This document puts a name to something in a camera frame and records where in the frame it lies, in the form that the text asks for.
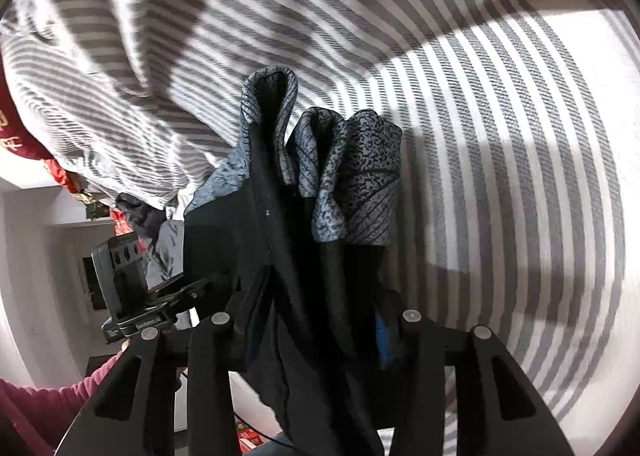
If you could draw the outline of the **pink sleeved left forearm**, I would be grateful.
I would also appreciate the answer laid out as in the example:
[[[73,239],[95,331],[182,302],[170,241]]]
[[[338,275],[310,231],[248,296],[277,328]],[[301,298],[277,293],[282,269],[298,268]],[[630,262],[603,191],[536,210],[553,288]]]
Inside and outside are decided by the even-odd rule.
[[[74,419],[122,352],[89,377],[62,388],[21,387],[1,380],[1,454],[53,455]]]

